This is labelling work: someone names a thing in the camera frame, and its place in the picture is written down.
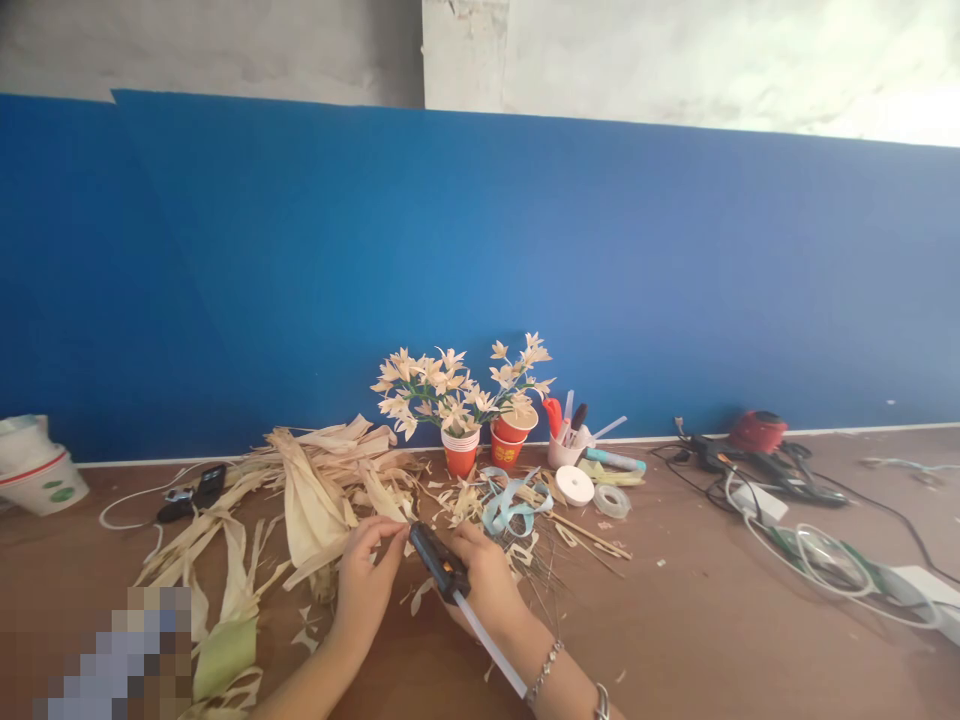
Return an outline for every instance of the bracelet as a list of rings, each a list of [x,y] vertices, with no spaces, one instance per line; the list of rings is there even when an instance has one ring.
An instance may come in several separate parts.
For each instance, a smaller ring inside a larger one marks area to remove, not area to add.
[[[534,680],[533,685],[527,690],[527,695],[524,700],[527,701],[527,705],[530,707],[533,707],[533,704],[537,701],[537,693],[539,693],[540,688],[543,687],[547,675],[550,674],[550,666],[553,665],[554,660],[557,659],[557,653],[561,650],[563,650],[563,642],[557,640],[550,649],[550,654],[547,655],[547,661],[543,664],[543,670],[540,671],[540,676]]]
[[[597,690],[600,691],[600,704],[597,706],[597,720],[610,720],[610,696],[607,695],[607,689],[597,683]]]

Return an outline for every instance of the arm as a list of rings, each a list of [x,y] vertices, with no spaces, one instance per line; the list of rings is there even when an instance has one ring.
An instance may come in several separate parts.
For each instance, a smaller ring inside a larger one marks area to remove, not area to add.
[[[340,589],[333,627],[305,662],[250,720],[322,720],[350,687],[370,651],[403,559],[409,527],[377,515],[350,535],[340,563]],[[393,536],[380,564],[370,563],[381,538]]]
[[[524,604],[507,558],[496,543],[465,522],[454,532],[451,548],[469,572],[470,607],[530,687],[553,648],[553,634]],[[459,608],[445,607],[461,627],[471,632]],[[538,720],[593,720],[599,700],[594,682],[566,650],[561,650],[540,687],[533,712]],[[612,705],[610,717],[623,720],[623,714]]]

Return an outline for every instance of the power strip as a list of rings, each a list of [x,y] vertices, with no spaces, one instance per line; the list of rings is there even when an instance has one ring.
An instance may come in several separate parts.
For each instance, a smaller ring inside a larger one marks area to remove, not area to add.
[[[757,519],[757,505],[763,513],[764,525],[775,525],[787,514],[787,504],[778,500],[756,483],[743,483],[730,494],[741,513],[751,520]]]
[[[960,609],[957,609],[960,608],[960,592],[917,565],[896,568],[878,566],[878,569],[887,589],[897,602],[911,606],[911,611],[927,622],[933,620],[933,613],[927,607],[923,595],[926,595],[930,602],[943,603],[938,605],[942,620],[937,629],[954,644],[960,645]],[[923,607],[912,607],[918,604]]]

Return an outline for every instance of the paper cup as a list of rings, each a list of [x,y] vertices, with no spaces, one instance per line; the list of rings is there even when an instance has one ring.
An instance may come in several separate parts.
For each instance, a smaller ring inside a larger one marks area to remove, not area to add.
[[[70,460],[70,453],[57,445],[60,453],[45,465],[26,473],[0,476],[0,497],[34,515],[50,515],[86,497],[89,489]]]
[[[493,433],[493,442],[490,445],[490,454],[493,455],[493,464],[503,470],[509,470],[517,464],[517,458],[520,457],[520,450],[523,449],[523,441],[517,443],[508,443],[500,439]]]
[[[480,431],[465,438],[455,438],[445,432],[440,433],[443,452],[447,456],[447,468],[450,474],[465,478],[477,461],[477,445],[480,444]]]
[[[511,410],[497,418],[496,422],[493,423],[493,431],[503,442],[522,443],[539,421],[540,416],[537,415],[537,411],[533,407]]]
[[[557,442],[555,437],[550,438],[550,447],[547,448],[547,462],[554,470],[564,465],[576,465],[580,459],[580,454],[584,449],[592,444],[593,436],[586,425],[580,428],[577,433],[576,447],[564,447]]]
[[[0,420],[0,475],[30,472],[60,455],[34,415]]]

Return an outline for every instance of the light blue ribbon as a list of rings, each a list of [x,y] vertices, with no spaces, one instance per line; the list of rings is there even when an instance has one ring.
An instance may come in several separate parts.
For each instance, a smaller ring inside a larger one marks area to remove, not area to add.
[[[512,479],[504,470],[498,467],[488,467],[481,470],[481,472],[487,476],[487,481],[490,483],[490,494],[494,496],[483,510],[483,526],[491,536],[499,535],[504,530],[508,530],[510,534],[515,537],[526,537],[533,532],[533,516],[538,513],[550,512],[553,509],[553,496],[550,494],[550,489],[542,482],[533,486],[536,492],[546,498],[540,507],[534,508],[525,502],[511,506],[513,496],[517,494],[517,491],[521,487],[530,482],[531,478],[533,478],[539,470],[540,468],[534,468],[527,473],[527,476],[522,480]],[[500,485],[493,480],[495,477],[507,479],[507,486],[503,488],[502,492],[500,492]],[[523,518],[524,531],[519,535],[513,531],[510,525],[510,521],[516,515]]]

